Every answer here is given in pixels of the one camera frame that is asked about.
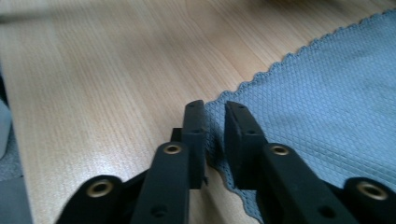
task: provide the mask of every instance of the microfiber cloth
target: microfiber cloth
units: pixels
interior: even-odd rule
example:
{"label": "microfiber cloth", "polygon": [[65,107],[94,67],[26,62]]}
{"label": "microfiber cloth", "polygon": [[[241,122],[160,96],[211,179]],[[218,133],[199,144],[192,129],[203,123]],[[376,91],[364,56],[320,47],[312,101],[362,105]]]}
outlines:
{"label": "microfiber cloth", "polygon": [[246,105],[269,142],[294,148],[319,178],[365,176],[396,190],[396,10],[314,40],[205,105],[209,162],[262,222],[254,190],[233,187],[224,105]]}

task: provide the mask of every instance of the wood grain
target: wood grain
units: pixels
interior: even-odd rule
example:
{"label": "wood grain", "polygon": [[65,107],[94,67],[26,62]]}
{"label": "wood grain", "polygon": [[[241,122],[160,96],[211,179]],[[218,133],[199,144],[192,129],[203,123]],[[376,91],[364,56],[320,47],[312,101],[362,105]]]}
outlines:
{"label": "wood grain", "polygon": [[[35,223],[95,175],[149,167],[190,101],[396,2],[2,0],[0,60]],[[191,223],[256,223],[209,170]]]}

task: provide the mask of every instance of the blue towel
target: blue towel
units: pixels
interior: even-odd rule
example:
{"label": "blue towel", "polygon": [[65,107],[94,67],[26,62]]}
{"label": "blue towel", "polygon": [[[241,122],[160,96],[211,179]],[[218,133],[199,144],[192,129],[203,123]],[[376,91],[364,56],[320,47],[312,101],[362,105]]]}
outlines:
{"label": "blue towel", "polygon": [[366,176],[396,190],[396,10],[314,40],[205,105],[210,162],[262,222],[256,192],[234,189],[224,160],[227,101],[246,105],[268,141],[294,148],[319,178],[342,187]]}

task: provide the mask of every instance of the table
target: table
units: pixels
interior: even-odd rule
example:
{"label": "table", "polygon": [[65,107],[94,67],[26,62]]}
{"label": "table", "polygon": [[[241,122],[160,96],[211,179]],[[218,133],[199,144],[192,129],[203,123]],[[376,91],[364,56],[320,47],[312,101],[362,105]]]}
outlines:
{"label": "table", "polygon": [[[95,175],[127,180],[180,127],[184,105],[235,91],[314,38],[391,0],[0,2],[0,60],[35,223]],[[208,169],[191,223],[257,223]]]}

